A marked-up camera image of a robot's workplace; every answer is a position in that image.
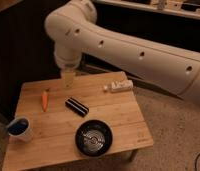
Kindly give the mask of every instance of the tabletop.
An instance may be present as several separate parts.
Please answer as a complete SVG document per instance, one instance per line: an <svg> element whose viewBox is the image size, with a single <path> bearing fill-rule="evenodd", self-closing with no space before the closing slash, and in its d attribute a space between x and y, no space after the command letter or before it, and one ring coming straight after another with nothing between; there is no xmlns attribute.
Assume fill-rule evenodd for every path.
<svg viewBox="0 0 200 171"><path fill-rule="evenodd" d="M113 142L106 154L153 145L134 92L103 91L103 85L126 79L124 72L76 76L69 89L63 88L61 79L24 83L15 116L30 120L33 140L25 143L9 138L3 171L88 159L77 149L75 133L82 123L91 119L101 120L111 128ZM49 89L49 101L44 112L41 94L46 89ZM84 118L65 106L69 97L89 107L89 113Z"/></svg>

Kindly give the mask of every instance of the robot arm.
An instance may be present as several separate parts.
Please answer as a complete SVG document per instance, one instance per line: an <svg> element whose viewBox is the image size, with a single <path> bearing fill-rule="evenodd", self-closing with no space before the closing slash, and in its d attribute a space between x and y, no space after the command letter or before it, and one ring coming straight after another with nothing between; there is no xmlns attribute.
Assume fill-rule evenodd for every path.
<svg viewBox="0 0 200 171"><path fill-rule="evenodd" d="M96 19L90 0L72 0L46 18L60 68L76 68L90 54L200 104L200 53L106 30Z"/></svg>

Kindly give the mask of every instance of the tiled floor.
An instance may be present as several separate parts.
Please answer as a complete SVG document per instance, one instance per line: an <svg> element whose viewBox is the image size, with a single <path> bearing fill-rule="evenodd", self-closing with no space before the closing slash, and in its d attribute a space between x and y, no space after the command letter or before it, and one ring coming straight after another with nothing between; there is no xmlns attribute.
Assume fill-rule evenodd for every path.
<svg viewBox="0 0 200 171"><path fill-rule="evenodd" d="M154 146L97 159L41 168L41 171L193 171L200 152L200 109L195 105L150 90L135 88L137 101L154 138ZM7 137L0 125L0 170Z"/></svg>

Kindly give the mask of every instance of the orange carrot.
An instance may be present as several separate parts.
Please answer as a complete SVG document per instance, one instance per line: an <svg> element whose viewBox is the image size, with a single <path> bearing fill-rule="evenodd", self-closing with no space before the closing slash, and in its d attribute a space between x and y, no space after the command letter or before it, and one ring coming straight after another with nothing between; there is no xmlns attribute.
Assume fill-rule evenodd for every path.
<svg viewBox="0 0 200 171"><path fill-rule="evenodd" d="M42 93L42 108L44 112L46 112L46 109L48 107L48 91L49 89L46 89Z"/></svg>

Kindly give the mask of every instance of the cable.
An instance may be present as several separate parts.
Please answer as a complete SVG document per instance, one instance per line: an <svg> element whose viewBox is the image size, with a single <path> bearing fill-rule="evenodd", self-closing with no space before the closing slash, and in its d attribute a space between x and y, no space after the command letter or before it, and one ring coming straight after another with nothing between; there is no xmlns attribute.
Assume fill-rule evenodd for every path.
<svg viewBox="0 0 200 171"><path fill-rule="evenodd" d="M197 170L197 164L198 164L198 159L199 159L199 157L200 157L200 153L196 156L196 159L195 159L195 171L198 171Z"/></svg>

